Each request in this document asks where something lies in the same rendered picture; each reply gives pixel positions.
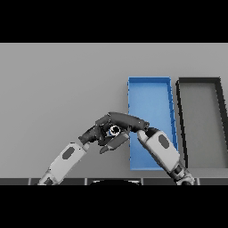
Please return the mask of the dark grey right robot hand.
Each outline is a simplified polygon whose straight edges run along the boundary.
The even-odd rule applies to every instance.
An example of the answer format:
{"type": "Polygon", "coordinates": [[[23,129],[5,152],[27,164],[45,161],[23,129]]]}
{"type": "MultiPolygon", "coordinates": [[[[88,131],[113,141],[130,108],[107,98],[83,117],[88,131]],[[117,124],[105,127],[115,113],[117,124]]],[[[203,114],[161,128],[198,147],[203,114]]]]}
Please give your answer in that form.
{"type": "Polygon", "coordinates": [[[130,128],[131,132],[137,133],[143,130],[148,137],[153,136],[159,130],[155,127],[150,127],[150,123],[135,116],[127,115],[120,112],[109,112],[110,122],[121,128],[130,128]]]}

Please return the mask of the blue bin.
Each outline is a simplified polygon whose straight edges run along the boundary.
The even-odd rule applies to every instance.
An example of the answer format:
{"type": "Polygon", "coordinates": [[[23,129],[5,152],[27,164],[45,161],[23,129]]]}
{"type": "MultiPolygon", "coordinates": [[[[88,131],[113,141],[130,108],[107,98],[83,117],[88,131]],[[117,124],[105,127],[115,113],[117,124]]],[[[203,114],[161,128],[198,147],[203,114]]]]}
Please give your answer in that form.
{"type": "MultiPolygon", "coordinates": [[[[171,78],[129,77],[127,85],[128,114],[144,119],[151,127],[162,130],[178,149],[171,78]]],[[[133,132],[130,133],[129,147],[131,170],[161,170],[133,132]]]]}

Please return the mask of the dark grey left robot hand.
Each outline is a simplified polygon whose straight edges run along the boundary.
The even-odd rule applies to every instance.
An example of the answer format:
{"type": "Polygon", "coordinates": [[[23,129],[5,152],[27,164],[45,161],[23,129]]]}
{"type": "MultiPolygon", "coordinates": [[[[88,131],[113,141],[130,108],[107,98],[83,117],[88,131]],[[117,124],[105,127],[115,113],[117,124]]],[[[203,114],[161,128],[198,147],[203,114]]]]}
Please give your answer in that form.
{"type": "Polygon", "coordinates": [[[117,136],[108,136],[108,130],[114,126],[110,122],[109,113],[95,121],[94,125],[78,137],[79,141],[85,145],[86,143],[94,143],[95,141],[102,147],[100,153],[106,151],[114,151],[120,145],[128,140],[130,128],[120,128],[120,133],[117,136]]]}

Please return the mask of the dark grey bin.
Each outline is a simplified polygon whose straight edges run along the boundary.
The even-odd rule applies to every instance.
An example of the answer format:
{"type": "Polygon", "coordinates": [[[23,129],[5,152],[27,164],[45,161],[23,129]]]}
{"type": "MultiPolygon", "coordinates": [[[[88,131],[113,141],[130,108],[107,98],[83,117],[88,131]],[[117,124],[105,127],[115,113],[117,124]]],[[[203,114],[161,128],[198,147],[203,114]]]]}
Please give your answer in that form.
{"type": "Polygon", "coordinates": [[[188,168],[228,168],[228,116],[220,77],[175,83],[183,157],[188,168]]]}

